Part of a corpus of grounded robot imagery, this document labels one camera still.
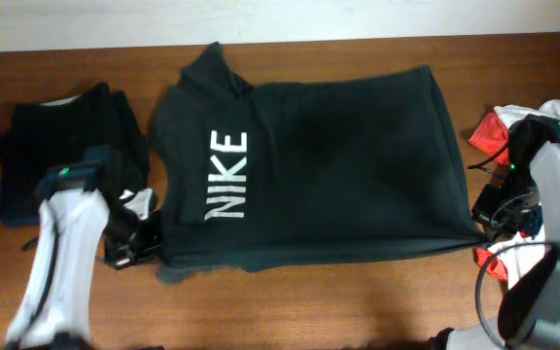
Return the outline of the dark green Nike t-shirt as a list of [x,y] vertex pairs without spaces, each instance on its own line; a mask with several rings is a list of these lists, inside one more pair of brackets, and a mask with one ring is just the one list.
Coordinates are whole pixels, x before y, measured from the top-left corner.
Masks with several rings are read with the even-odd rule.
[[208,46],[157,107],[157,278],[421,258],[486,242],[432,71],[252,86]]

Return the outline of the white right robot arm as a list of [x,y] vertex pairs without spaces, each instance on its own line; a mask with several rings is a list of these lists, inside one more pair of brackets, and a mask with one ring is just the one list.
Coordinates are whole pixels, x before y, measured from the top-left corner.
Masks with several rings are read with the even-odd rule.
[[483,313],[483,266],[474,287],[478,325],[445,329],[430,349],[560,349],[560,121],[529,114],[511,126],[507,147],[511,173],[535,184],[544,239],[531,245],[544,255],[504,295],[495,325]]

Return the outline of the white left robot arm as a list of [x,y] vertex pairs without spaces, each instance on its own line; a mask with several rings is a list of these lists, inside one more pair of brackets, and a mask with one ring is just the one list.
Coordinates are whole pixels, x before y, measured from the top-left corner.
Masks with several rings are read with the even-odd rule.
[[152,259],[161,238],[151,189],[126,187],[133,162],[111,146],[48,169],[39,182],[40,233],[28,284],[7,330],[7,349],[89,349],[96,252],[121,270]]

